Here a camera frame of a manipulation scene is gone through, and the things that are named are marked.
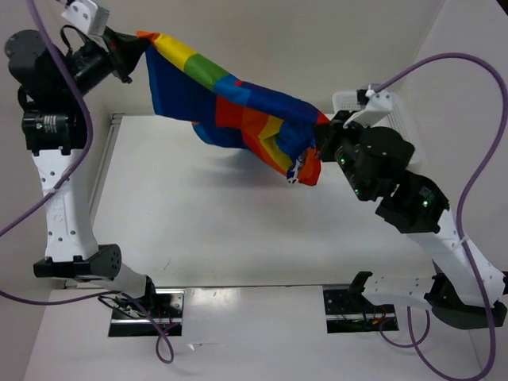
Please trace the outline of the rainbow striped shorts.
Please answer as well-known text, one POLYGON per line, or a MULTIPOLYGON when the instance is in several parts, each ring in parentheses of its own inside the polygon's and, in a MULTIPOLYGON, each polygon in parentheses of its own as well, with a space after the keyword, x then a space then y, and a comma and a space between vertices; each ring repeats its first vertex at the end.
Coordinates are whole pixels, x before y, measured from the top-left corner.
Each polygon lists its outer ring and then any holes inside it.
POLYGON ((328 122, 318 108, 239 79, 167 34, 139 31, 137 37, 150 44, 155 114, 191 122, 206 144, 252 152, 289 183, 317 184, 321 161, 313 129, 328 122))

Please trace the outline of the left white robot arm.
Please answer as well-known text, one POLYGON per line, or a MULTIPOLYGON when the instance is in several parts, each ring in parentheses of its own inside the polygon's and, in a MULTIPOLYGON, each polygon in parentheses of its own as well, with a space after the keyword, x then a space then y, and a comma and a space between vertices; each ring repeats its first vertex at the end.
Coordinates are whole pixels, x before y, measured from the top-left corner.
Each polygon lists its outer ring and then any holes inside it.
POLYGON ((80 37, 83 46, 78 51, 56 53, 75 81, 75 93, 38 31, 22 30, 5 45, 10 74, 20 84, 21 128, 40 176, 46 210, 47 245, 33 273, 115 291, 121 308, 146 318, 159 305, 153 281, 123 263, 118 245, 99 244, 92 231, 85 161, 92 127, 80 103, 108 75, 131 83, 129 74, 148 42, 112 29, 103 37, 104 48, 85 34, 80 37))

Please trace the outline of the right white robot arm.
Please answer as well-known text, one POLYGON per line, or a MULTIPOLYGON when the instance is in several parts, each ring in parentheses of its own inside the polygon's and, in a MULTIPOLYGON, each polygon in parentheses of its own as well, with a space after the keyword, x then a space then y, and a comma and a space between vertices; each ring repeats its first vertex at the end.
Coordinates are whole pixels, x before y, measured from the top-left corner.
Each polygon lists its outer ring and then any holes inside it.
POLYGON ((436 270, 413 279, 361 271, 349 285, 349 305, 357 312, 386 304, 416 307, 462 330, 503 326, 507 274, 460 237, 439 186, 408 170, 414 146, 388 127, 347 125, 349 115, 341 111, 314 126, 319 159, 338 163, 356 197, 378 202, 376 215, 428 253, 436 270))

